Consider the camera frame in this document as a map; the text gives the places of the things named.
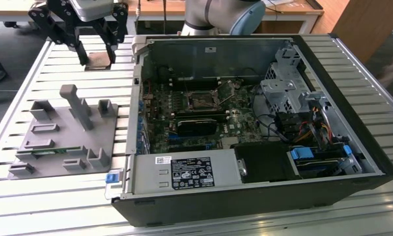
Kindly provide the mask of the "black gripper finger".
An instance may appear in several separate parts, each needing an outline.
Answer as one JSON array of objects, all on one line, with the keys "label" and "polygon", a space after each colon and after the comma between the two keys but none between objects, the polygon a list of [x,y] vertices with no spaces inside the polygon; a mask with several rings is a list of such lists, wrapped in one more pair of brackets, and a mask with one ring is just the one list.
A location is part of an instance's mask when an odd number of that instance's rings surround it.
[{"label": "black gripper finger", "polygon": [[83,43],[79,40],[66,40],[66,28],[62,28],[51,16],[52,11],[48,8],[48,2],[36,3],[30,11],[30,17],[46,32],[52,41],[62,45],[66,44],[71,51],[78,53],[80,64],[86,65],[90,61]]},{"label": "black gripper finger", "polygon": [[100,19],[102,30],[99,34],[106,43],[107,53],[112,64],[116,62],[115,51],[119,48],[119,44],[124,42],[127,34],[128,4],[124,2],[115,3],[111,15],[116,20],[112,24],[112,26],[115,26],[115,30],[112,30],[108,21],[103,18]]}]

